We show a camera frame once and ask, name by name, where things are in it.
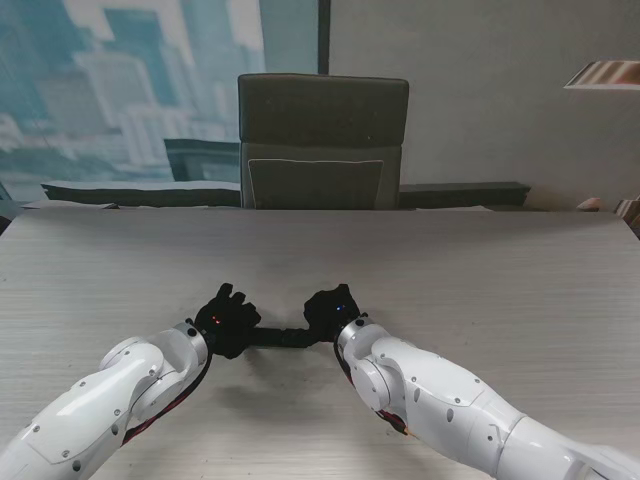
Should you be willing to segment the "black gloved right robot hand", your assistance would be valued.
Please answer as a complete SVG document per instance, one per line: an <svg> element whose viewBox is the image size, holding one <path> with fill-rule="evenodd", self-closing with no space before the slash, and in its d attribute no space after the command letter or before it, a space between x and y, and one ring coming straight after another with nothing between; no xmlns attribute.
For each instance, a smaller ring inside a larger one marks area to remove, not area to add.
<svg viewBox="0 0 640 480"><path fill-rule="evenodd" d="M340 332L361 316L361 311L347 284L332 290L316 292L304 303L303 316L307 329L286 329L281 345L286 348L307 348L318 342L333 342Z"/></svg>

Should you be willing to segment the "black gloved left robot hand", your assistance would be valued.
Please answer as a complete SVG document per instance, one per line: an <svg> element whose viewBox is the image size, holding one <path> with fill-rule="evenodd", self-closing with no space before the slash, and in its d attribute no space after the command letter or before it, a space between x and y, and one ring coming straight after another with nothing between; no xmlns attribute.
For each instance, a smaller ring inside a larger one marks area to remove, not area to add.
<svg viewBox="0 0 640 480"><path fill-rule="evenodd" d="M194 327L202 334L208 354L238 357L249 345L252 330L261 321L256 307L242 292L223 283L217 294L197 313Z"/></svg>

